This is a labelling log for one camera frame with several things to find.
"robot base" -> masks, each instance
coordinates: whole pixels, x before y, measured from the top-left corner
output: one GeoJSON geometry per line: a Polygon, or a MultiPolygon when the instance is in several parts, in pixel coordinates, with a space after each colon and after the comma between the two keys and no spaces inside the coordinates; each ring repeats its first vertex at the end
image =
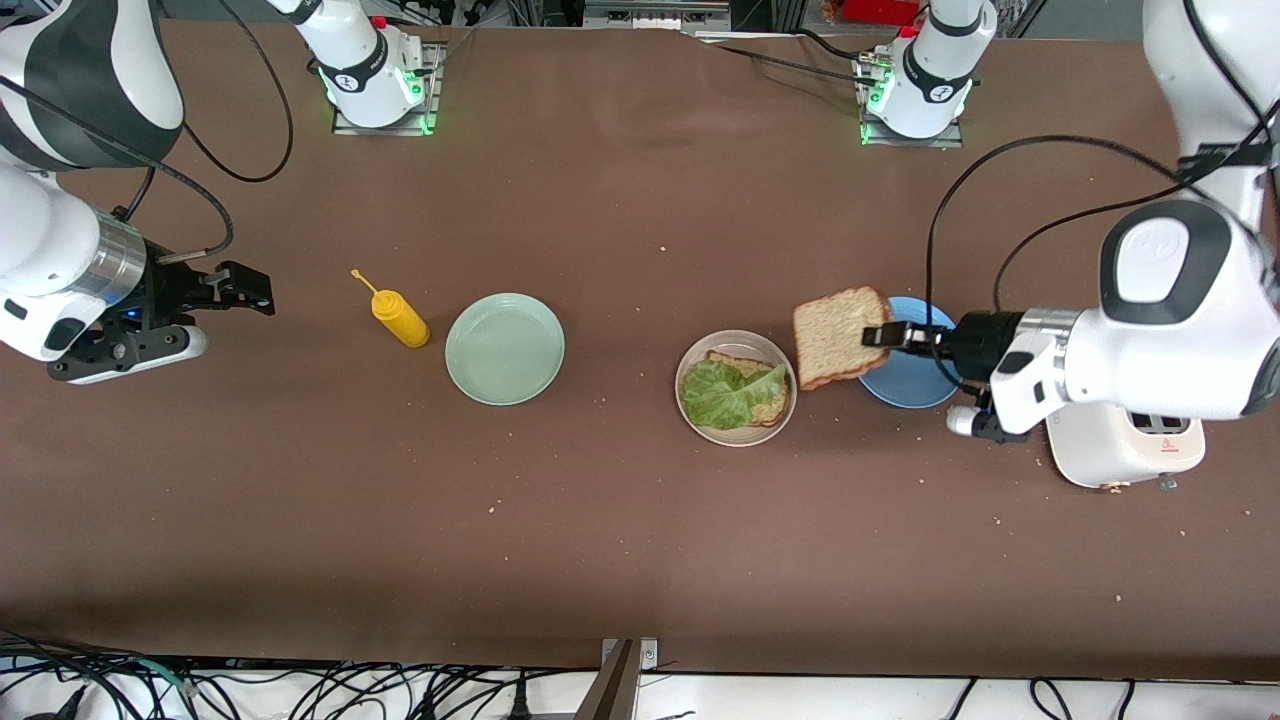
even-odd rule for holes
{"type": "Polygon", "coordinates": [[[858,86],[858,120],[861,127],[863,145],[893,145],[897,147],[963,147],[960,136],[960,115],[947,123],[947,127],[933,137],[908,137],[895,132],[883,118],[872,113],[868,105],[881,100],[893,83],[892,73],[893,45],[878,45],[876,49],[851,63],[854,76],[876,81],[873,86],[858,86]]]}
{"type": "Polygon", "coordinates": [[[440,110],[440,91],[444,83],[445,46],[439,42],[422,42],[420,65],[426,70],[411,87],[421,87],[422,101],[410,109],[399,120],[380,128],[366,128],[348,120],[337,106],[333,113],[334,135],[375,135],[393,137],[417,137],[435,133],[435,120],[440,110]]]}
{"type": "Polygon", "coordinates": [[[1080,487],[1119,492],[1190,470],[1204,459],[1199,420],[1133,415],[1098,402],[1068,405],[1044,427],[1057,469],[1080,487]]]}

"light green plate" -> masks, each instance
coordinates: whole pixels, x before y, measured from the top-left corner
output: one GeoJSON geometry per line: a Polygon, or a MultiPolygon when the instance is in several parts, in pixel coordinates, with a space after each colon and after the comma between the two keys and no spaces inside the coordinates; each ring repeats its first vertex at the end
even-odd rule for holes
{"type": "Polygon", "coordinates": [[[547,389],[564,361],[564,331],[541,301],[504,292],[477,300],[449,328],[453,384],[485,405],[516,405],[547,389]]]}

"bottle nozzle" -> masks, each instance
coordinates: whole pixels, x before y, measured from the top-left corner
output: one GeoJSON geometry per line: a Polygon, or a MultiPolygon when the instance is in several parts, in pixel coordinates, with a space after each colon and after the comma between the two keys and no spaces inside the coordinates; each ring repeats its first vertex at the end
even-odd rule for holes
{"type": "Polygon", "coordinates": [[[372,292],[374,295],[378,295],[378,288],[376,288],[376,287],[374,287],[374,283],[371,283],[371,282],[366,281],[366,279],[365,279],[365,275],[360,274],[360,270],[352,270],[352,272],[351,272],[351,277],[353,277],[353,278],[356,278],[357,281],[360,281],[360,282],[365,283],[365,287],[367,287],[367,288],[370,290],[370,292],[372,292]]]}

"bread crust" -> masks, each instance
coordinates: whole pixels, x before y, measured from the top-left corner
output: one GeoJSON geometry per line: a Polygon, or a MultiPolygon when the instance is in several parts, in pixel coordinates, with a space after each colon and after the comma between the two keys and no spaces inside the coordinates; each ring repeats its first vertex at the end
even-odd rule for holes
{"type": "MultiPolygon", "coordinates": [[[[829,295],[823,295],[822,297],[818,297],[815,300],[810,300],[809,302],[801,302],[800,305],[796,305],[791,310],[791,328],[792,328],[792,332],[795,332],[795,327],[796,327],[796,322],[795,322],[796,313],[801,307],[804,307],[805,305],[813,305],[814,302],[822,302],[823,300],[831,300],[831,299],[836,297],[837,295],[844,295],[844,293],[850,292],[850,291],[860,291],[860,290],[869,290],[870,292],[873,292],[876,295],[876,299],[879,301],[879,306],[881,306],[881,323],[882,324],[883,323],[891,323],[891,322],[893,322],[893,309],[890,306],[888,297],[886,297],[883,292],[881,292],[881,291],[878,291],[878,290],[876,290],[874,287],[870,287],[870,286],[846,287],[845,290],[840,290],[840,291],[832,292],[829,295]]],[[[888,357],[890,357],[891,352],[892,352],[891,350],[884,348],[884,351],[881,352],[881,355],[878,357],[876,357],[874,360],[869,360],[867,363],[863,363],[861,365],[858,365],[856,368],[852,368],[851,370],[847,370],[847,372],[844,372],[844,373],[832,373],[832,374],[828,374],[828,375],[818,375],[817,378],[810,378],[809,382],[800,384],[800,389],[808,392],[808,391],[812,391],[812,389],[818,389],[819,387],[822,387],[822,386],[824,386],[827,383],[833,383],[836,380],[851,380],[854,378],[860,378],[860,377],[865,375],[867,373],[870,373],[876,368],[879,368],[879,366],[884,365],[884,363],[888,363],[888,357]]],[[[796,364],[797,364],[797,366],[804,368],[804,355],[800,352],[800,336],[799,334],[796,334],[796,364]]]]}

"red object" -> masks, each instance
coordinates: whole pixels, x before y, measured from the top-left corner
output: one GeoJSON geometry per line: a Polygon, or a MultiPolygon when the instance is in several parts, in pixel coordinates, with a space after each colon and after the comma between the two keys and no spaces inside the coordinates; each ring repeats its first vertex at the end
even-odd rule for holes
{"type": "Polygon", "coordinates": [[[846,20],[905,26],[920,10],[916,0],[845,0],[846,20]]]}

